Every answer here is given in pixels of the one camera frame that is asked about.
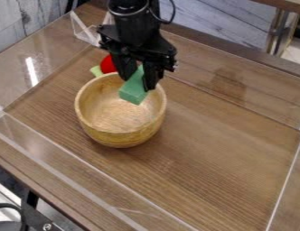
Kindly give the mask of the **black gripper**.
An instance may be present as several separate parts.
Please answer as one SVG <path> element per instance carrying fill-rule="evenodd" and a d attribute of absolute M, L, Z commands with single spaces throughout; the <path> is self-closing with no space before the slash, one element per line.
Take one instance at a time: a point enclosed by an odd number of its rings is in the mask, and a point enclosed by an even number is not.
<path fill-rule="evenodd" d="M 176 65 L 176 48 L 163 38 L 159 31 L 148 34 L 144 31 L 119 34 L 116 26 L 103 24 L 96 29 L 100 34 L 100 45 L 110 52 L 120 78 L 127 81 L 134 74 L 136 61 L 143 63 L 143 89 L 156 88 L 164 70 L 172 71 Z"/>

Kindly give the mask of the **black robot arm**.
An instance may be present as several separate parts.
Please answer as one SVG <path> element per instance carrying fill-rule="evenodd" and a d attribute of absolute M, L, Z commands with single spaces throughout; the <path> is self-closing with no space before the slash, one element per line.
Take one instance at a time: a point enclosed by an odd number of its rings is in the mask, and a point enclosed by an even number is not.
<path fill-rule="evenodd" d="M 107 0 L 107 12 L 114 23 L 100 24 L 100 46 L 108 51 L 120 78 L 127 81 L 143 65 L 143 90 L 154 90 L 164 71 L 176 66 L 176 48 L 160 34 L 160 25 L 170 24 L 175 16 L 171 10 L 168 20 L 160 18 L 159 0 Z"/>

